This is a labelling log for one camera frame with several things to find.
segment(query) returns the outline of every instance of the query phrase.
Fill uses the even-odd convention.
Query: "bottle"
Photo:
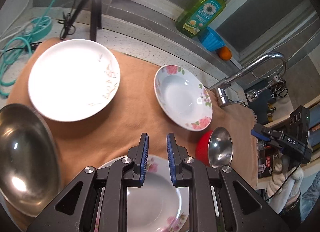
[[[179,16],[176,28],[184,35],[193,38],[199,31],[206,28],[225,7],[225,0],[198,0]]]

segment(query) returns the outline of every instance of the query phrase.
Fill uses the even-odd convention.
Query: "plate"
[[[113,159],[100,168],[110,166],[123,157]],[[127,195],[128,232],[178,232],[189,215],[189,189],[174,187],[168,160],[155,155],[148,155],[143,186],[128,187]],[[95,232],[98,231],[101,204],[102,200],[99,203]]]
[[[120,83],[115,56],[94,41],[62,41],[43,52],[31,70],[33,106],[60,122],[88,118],[110,103]]]
[[[190,131],[207,128],[212,119],[212,103],[204,85],[188,70],[176,65],[161,67],[154,80],[157,100],[163,111]]]

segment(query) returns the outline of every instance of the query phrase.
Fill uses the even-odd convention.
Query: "orange fruit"
[[[226,46],[217,49],[216,52],[222,60],[230,60],[232,57],[231,51]]]

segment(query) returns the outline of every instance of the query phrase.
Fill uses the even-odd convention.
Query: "white glove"
[[[303,179],[303,170],[299,167],[292,176],[286,181],[281,190],[269,201],[270,207],[280,213],[284,207],[292,204],[300,194],[300,185]],[[272,174],[272,178],[267,185],[268,197],[271,197],[285,181],[284,174]]]

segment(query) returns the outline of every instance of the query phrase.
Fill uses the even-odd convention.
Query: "brown tablecloth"
[[[7,103],[32,107],[28,95],[31,68],[40,54],[57,42],[58,39],[49,39],[37,48],[17,79]],[[153,80],[159,66],[120,52],[112,52],[120,66],[121,80],[110,104],[96,115],[78,122],[63,123],[45,119],[60,152],[64,185],[86,166],[99,167],[113,158],[127,154],[130,147],[138,144],[141,133],[149,134],[150,154],[167,158],[166,135],[172,132],[178,145],[186,147],[189,155],[194,156],[200,137],[208,130],[223,126],[233,140],[231,166],[252,187],[256,186],[256,139],[250,135],[255,118],[251,109],[237,104],[219,108],[214,94],[209,92],[213,109],[210,126],[200,132],[183,129],[167,117],[157,102]],[[83,95],[90,95],[90,90],[84,90]],[[22,228],[31,221],[12,207],[10,211]]]

